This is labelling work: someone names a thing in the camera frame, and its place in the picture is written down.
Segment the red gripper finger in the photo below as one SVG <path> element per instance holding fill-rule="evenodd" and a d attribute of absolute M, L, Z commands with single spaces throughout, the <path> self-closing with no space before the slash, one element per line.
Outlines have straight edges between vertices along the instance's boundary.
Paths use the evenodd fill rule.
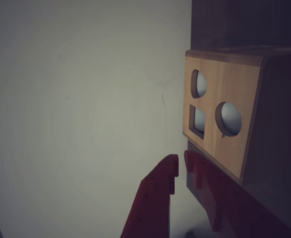
<path fill-rule="evenodd" d="M 186 150 L 187 188 L 205 209 L 220 238 L 291 238 L 291 227 L 216 165 Z"/>
<path fill-rule="evenodd" d="M 168 238 L 170 196 L 175 193 L 178 155 L 164 157 L 141 181 L 125 222 L 122 238 Z"/>

